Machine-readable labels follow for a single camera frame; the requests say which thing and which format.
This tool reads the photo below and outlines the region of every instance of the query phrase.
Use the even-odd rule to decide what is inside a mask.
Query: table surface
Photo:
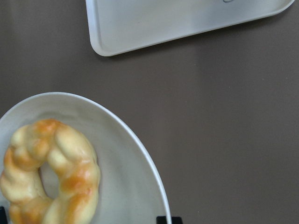
[[[140,138],[185,224],[299,222],[299,3],[265,19],[113,57],[85,1],[0,1],[0,116],[64,91]]]

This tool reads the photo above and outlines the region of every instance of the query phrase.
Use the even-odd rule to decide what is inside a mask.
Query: black object
[[[3,206],[0,206],[0,223],[7,224],[6,213]]]
[[[156,218],[157,224],[167,224],[166,216],[158,216]],[[181,217],[171,217],[172,224],[183,224]]]

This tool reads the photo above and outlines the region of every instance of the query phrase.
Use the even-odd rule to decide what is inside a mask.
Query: bowl
[[[143,144],[115,114],[82,96],[42,93],[12,107],[0,119],[1,171],[12,134],[23,125],[47,118],[76,128],[95,148],[101,181],[91,224],[156,224],[157,216],[166,216],[167,224],[171,224],[164,186]],[[58,178],[49,166],[43,165],[41,170],[46,193],[55,197]],[[2,193],[0,205],[9,207]]]

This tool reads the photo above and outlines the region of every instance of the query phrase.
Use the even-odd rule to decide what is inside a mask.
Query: braided bread
[[[48,162],[59,179],[57,198],[44,192],[38,170]],[[19,128],[0,178],[14,224],[88,224],[98,203],[100,168],[83,134],[55,119]]]

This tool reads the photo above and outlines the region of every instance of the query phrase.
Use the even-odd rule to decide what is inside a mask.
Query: bread hole
[[[50,165],[45,162],[39,170],[40,177],[43,183],[43,189],[47,196],[56,198],[58,196],[59,179]]]

